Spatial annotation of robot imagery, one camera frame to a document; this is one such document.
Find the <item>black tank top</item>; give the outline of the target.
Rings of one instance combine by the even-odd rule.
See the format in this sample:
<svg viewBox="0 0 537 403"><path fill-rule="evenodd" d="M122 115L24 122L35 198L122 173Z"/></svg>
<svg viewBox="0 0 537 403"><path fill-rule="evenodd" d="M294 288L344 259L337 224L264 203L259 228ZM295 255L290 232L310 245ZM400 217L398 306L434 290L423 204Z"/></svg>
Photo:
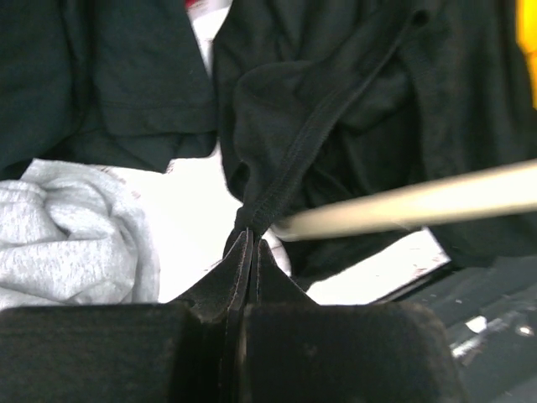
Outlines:
<svg viewBox="0 0 537 403"><path fill-rule="evenodd" d="M235 229L536 156L513 1L235 1L213 43Z"/></svg>

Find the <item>cream wooden hanger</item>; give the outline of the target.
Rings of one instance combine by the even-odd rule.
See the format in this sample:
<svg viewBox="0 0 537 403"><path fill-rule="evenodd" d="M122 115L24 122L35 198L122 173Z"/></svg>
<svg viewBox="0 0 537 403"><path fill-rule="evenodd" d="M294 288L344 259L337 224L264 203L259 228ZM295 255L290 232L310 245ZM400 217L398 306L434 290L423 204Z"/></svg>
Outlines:
<svg viewBox="0 0 537 403"><path fill-rule="evenodd" d="M271 230L279 239L295 242L535 210L536 161L527 160L311 209L275 223Z"/></svg>

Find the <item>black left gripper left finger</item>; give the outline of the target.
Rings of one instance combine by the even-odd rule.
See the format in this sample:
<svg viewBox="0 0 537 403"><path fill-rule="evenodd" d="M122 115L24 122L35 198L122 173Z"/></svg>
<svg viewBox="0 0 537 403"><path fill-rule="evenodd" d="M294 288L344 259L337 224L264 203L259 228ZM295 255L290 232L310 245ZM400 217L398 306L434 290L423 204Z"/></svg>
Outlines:
<svg viewBox="0 0 537 403"><path fill-rule="evenodd" d="M222 402L252 234L165 304L28 306L1 314L4 402Z"/></svg>

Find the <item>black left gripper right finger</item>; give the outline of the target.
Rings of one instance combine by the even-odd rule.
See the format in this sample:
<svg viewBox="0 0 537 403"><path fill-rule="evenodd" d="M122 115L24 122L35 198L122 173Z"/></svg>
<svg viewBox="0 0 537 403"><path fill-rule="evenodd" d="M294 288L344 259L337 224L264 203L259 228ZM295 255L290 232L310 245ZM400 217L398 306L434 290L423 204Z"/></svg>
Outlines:
<svg viewBox="0 0 537 403"><path fill-rule="evenodd" d="M241 330L244 402L463 402L446 331L408 302L321 306L276 265L252 264Z"/></svg>

